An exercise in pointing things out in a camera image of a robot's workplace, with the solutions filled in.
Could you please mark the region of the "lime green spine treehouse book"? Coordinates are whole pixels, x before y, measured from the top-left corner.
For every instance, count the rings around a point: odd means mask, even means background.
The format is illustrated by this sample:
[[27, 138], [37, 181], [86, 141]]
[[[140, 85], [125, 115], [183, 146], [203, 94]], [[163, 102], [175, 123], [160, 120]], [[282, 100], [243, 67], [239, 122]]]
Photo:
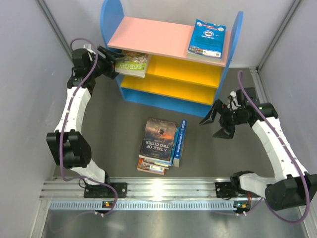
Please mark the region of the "lime green spine treehouse book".
[[115, 67], [115, 72], [123, 74], [123, 75], [128, 75], [128, 76], [135, 76], [135, 77], [140, 77], [144, 78], [146, 75], [146, 66], [141, 66], [141, 65], [124, 65], [123, 67]]

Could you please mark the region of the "dark blue spine treehouse book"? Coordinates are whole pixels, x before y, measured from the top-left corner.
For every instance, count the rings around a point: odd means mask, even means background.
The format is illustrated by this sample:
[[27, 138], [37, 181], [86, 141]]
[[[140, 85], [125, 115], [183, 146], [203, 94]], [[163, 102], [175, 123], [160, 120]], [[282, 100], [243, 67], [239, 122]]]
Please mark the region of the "dark blue spine treehouse book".
[[177, 168], [180, 167], [180, 159], [182, 156], [186, 128], [187, 128], [187, 120], [183, 119], [181, 122], [180, 128], [178, 130], [178, 137], [175, 143], [173, 164], [172, 164], [173, 166]]

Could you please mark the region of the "light blue cover treehouse book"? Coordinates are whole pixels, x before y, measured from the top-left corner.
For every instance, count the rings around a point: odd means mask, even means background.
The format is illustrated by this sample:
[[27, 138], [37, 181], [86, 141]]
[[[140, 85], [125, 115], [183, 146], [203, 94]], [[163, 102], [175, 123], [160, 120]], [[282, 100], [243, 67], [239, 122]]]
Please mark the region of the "light blue cover treehouse book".
[[221, 62], [226, 26], [196, 20], [187, 49], [187, 58]]

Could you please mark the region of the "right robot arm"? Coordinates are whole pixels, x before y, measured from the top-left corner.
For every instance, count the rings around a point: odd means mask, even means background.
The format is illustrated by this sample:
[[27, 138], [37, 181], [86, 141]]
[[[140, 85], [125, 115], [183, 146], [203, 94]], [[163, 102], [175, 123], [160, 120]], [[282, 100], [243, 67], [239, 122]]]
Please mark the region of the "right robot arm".
[[260, 103], [253, 87], [233, 91], [228, 104], [215, 100], [201, 125], [214, 122], [219, 114], [220, 130], [213, 137], [232, 139], [235, 127], [248, 124], [262, 143], [271, 162], [274, 176], [264, 178], [252, 171], [241, 171], [231, 176], [231, 191], [236, 196], [252, 192], [263, 197], [270, 208], [279, 211], [304, 206], [317, 191], [317, 176], [309, 174], [296, 158], [288, 143], [271, 103]]

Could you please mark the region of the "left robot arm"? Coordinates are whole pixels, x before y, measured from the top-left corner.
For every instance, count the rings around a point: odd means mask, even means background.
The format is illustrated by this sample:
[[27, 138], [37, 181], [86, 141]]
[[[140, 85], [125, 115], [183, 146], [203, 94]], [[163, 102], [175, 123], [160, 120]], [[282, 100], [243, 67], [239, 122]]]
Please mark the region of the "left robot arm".
[[96, 78], [104, 75], [114, 79], [115, 64], [124, 55], [99, 46], [91, 50], [84, 46], [72, 51], [73, 67], [67, 82], [67, 99], [61, 119], [46, 142], [55, 163], [77, 173], [84, 183], [84, 198], [125, 198], [127, 183], [111, 182], [107, 172], [92, 159], [92, 149], [82, 135], [82, 123]]

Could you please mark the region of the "light blue book under stack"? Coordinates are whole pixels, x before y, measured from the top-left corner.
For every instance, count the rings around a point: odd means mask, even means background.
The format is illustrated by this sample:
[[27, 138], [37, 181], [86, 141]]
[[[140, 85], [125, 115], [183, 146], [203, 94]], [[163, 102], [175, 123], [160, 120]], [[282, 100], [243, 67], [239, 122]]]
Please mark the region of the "light blue book under stack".
[[171, 152], [170, 161], [163, 161], [163, 160], [157, 160], [157, 159], [148, 159], [148, 161], [151, 161], [153, 163], [157, 163], [160, 166], [164, 166], [164, 167], [172, 166], [173, 165], [173, 161], [174, 161], [175, 148], [176, 148], [177, 140], [178, 140], [178, 136], [179, 136], [179, 130], [180, 130], [180, 128], [177, 127], [176, 128], [176, 133], [175, 133], [175, 138], [174, 138], [174, 143], [173, 143], [173, 148], [172, 148], [172, 152]]

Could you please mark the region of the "orange bottom stack book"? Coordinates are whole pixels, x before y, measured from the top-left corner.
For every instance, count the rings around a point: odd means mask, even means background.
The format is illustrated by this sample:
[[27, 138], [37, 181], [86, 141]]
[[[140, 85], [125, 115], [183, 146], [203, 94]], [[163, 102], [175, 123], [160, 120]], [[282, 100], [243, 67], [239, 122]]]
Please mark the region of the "orange bottom stack book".
[[158, 174], [158, 175], [165, 174], [165, 168], [146, 163], [146, 162], [144, 162], [144, 160], [142, 158], [139, 159], [137, 170], [142, 171], [142, 172], [147, 172], [147, 173]]

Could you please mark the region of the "blue pink yellow bookshelf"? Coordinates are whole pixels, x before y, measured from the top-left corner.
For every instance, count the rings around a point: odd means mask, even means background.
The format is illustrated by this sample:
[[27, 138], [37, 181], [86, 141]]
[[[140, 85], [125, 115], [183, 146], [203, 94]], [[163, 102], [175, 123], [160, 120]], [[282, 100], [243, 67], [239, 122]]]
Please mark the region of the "blue pink yellow bookshelf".
[[242, 28], [244, 13], [237, 13], [226, 32], [220, 62], [189, 59], [187, 47], [193, 26], [125, 16], [118, 0], [103, 2], [101, 34], [113, 51], [127, 50], [150, 56], [143, 78], [120, 75], [122, 97], [130, 102], [204, 117], [219, 97]]

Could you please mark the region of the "Tale of Two Cities book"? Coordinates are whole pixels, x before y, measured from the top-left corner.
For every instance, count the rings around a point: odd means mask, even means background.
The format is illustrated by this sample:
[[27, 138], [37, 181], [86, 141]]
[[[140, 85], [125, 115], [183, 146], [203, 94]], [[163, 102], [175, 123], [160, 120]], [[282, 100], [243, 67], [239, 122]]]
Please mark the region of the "Tale of Two Cities book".
[[170, 163], [176, 132], [176, 122], [148, 118], [139, 156], [143, 159]]

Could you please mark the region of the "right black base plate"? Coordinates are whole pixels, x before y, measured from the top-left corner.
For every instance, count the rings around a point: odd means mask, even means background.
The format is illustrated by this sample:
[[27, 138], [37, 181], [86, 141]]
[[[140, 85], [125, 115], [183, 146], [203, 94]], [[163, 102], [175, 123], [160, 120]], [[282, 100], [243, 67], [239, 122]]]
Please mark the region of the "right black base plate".
[[231, 182], [216, 182], [215, 192], [217, 198], [228, 200], [229, 198], [248, 198], [247, 192], [236, 192], [231, 185]]

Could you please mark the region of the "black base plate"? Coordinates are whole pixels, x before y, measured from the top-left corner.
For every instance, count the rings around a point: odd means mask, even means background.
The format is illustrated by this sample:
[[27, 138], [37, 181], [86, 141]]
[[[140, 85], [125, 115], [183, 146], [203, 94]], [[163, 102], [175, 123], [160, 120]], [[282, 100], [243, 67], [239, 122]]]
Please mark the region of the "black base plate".
[[[117, 198], [126, 198], [128, 190], [126, 182], [112, 182], [110, 186], [117, 192]], [[107, 186], [87, 184], [84, 198], [115, 198], [115, 193]]]
[[231, 182], [216, 182], [215, 192], [217, 198], [228, 200], [229, 198], [248, 198], [247, 192], [236, 192], [231, 185]]

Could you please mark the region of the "aluminium mounting rail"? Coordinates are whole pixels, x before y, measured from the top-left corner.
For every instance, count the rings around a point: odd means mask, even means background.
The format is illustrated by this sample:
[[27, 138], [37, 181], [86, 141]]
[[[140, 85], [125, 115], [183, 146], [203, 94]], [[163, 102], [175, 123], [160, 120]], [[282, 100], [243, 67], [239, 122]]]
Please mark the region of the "aluminium mounting rail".
[[75, 180], [65, 182], [55, 177], [44, 183], [40, 199], [52, 210], [172, 210], [172, 211], [235, 211], [248, 210], [259, 201], [248, 198], [217, 198], [216, 182], [227, 178], [113, 178], [126, 182], [126, 198], [84, 198], [84, 184]]

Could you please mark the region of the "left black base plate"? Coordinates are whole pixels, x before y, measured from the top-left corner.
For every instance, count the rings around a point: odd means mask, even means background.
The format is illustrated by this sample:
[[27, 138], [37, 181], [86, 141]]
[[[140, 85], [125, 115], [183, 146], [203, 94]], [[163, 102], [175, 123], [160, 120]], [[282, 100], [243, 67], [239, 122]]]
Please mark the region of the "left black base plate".
[[[117, 198], [126, 198], [128, 190], [126, 182], [112, 182], [110, 186], [117, 192]], [[115, 193], [107, 186], [87, 184], [84, 198], [115, 198]]]

